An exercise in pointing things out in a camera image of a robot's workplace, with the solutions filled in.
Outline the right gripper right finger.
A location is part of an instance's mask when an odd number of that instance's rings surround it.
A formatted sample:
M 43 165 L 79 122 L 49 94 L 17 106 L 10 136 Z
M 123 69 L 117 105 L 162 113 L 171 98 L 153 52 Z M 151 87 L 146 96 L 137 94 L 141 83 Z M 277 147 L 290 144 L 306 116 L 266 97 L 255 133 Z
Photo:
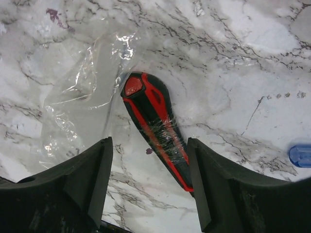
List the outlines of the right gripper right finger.
M 189 138 L 187 147 L 202 232 L 310 232 L 310 179 L 289 182 L 262 175 L 196 138 Z

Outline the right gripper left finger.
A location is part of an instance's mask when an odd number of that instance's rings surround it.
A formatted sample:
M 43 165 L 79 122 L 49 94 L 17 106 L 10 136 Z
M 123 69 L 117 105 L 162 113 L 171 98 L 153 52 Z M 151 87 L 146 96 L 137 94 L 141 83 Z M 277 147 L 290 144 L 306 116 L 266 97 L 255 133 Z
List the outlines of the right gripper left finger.
M 19 182 L 0 180 L 3 233 L 96 233 L 112 166 L 112 138 Z

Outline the red black utility knife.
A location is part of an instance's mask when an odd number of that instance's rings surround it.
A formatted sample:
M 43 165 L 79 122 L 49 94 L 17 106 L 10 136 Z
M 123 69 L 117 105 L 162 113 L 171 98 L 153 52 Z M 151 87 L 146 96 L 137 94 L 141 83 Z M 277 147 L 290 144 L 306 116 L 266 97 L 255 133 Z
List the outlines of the red black utility knife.
M 193 195 L 187 145 L 176 123 L 166 85 L 154 75 L 132 72 L 121 97 L 140 134 L 177 183 Z

